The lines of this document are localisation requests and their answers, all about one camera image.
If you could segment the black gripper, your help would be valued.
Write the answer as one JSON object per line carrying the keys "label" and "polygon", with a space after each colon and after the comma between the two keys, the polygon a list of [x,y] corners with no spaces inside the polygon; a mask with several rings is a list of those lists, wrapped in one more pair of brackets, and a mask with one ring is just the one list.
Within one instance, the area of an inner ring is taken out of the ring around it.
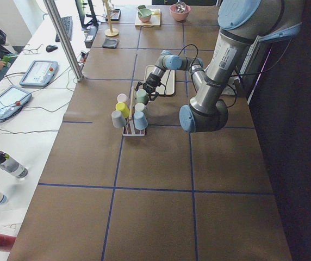
{"label": "black gripper", "polygon": [[150,73],[146,78],[145,82],[138,82],[136,87],[134,88],[135,92],[139,90],[146,90],[148,93],[148,101],[147,103],[154,101],[160,94],[156,92],[156,87],[160,85],[161,77],[154,73]]}

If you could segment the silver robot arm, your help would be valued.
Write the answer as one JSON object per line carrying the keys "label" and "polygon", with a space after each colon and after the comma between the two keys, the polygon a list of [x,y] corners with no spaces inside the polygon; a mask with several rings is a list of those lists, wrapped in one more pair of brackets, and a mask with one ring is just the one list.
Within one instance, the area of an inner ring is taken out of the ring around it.
{"label": "silver robot arm", "polygon": [[144,83],[153,101],[166,70],[188,71],[197,94],[181,107],[179,121],[189,133],[212,132],[225,126],[228,109],[221,93],[227,86],[243,51],[255,40],[277,42],[294,38],[301,28],[304,1],[223,1],[218,12],[219,35],[213,58],[206,69],[202,60],[162,51]]}

